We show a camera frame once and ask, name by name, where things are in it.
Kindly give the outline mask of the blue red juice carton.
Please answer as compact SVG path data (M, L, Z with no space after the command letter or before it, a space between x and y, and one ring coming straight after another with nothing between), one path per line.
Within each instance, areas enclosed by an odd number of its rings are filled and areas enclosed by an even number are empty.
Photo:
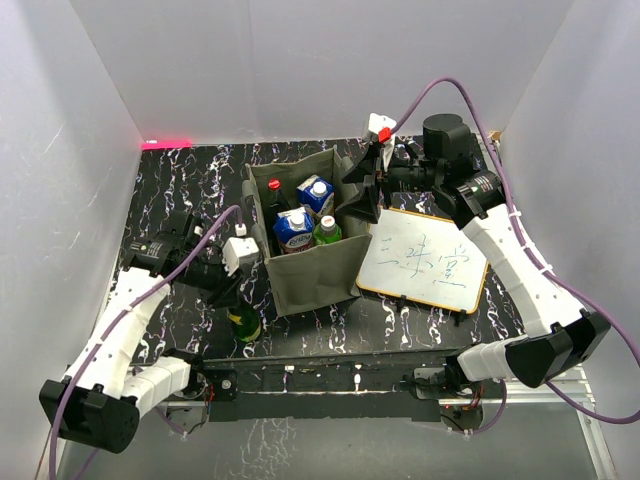
M273 227L283 254L298 253L314 246L314 223L304 207L279 212Z

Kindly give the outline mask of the dark cola bottle red label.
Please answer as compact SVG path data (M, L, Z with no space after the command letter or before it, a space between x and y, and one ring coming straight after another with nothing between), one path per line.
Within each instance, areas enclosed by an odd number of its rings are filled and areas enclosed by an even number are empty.
M265 219L268 225L273 227L278 219L278 214L291 209L289 202L282 191L282 183L277 178L271 178L267 182L267 208Z

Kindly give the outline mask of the Fontana pineapple juice carton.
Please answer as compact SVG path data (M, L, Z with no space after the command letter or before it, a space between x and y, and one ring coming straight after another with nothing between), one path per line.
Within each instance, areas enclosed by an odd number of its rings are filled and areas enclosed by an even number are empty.
M334 187L312 175L296 187L296 196L302 207L316 220L332 216L334 212Z

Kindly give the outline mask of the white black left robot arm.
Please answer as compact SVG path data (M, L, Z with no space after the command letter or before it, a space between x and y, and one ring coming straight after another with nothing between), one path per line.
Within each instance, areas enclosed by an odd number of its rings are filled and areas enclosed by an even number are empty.
M134 373L134 354L147 326L173 284L199 290L216 307L237 296L242 264L258 250L242 220L216 257L205 248L223 222L240 215L238 206L224 211L210 229L193 214L175 212L161 231L134 240L118 281L95 330L59 381L48 380L39 400L51 423L51 439L122 452L139 421L165 399L200 396L207 376L200 355L170 349L151 366Z

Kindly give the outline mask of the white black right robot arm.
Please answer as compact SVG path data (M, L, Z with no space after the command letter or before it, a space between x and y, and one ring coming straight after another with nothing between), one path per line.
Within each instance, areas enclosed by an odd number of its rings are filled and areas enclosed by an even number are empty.
M514 377L537 388L590 357L610 329L549 279L550 268L533 263L531 247L520 242L516 217L506 204L503 181L474 158L475 135L456 114L436 114L423 122L423 151L400 160L394 155L396 121L372 113L364 138L365 155L342 181L353 197L338 214L371 225L400 192L430 192L438 208L485 256L515 303L524 326L518 338L476 344L448 356L447 388L466 397L482 380Z

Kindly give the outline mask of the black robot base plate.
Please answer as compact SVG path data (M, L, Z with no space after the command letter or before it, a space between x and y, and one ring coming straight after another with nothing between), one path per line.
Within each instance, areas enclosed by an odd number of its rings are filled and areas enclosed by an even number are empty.
M266 418L409 418L498 399L492 381L469 383L447 363L452 350L205 359L178 351L211 422Z

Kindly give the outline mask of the green glass bottle front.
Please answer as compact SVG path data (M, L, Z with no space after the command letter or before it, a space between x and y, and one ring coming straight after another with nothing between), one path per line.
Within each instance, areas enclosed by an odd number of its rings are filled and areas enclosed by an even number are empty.
M241 342L252 342L261 333L261 322L256 310L246 301L227 308L227 319L231 322L234 335Z

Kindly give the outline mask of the grey-green canvas bag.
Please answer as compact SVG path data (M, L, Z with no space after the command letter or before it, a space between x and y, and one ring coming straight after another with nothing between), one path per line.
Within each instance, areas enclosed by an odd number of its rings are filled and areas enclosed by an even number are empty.
M367 223L341 215L337 224L343 232L342 240L274 256L268 235L271 229L266 223L267 181L281 180L285 198L293 203L297 200L295 188L317 174L336 188L335 203L341 205L356 194L355 185L343 184L341 180L352 166L352 161L340 156L334 148L293 163L244 166L242 202L256 214L250 235L262 254L279 316L307 312L358 296L356 279L371 234Z

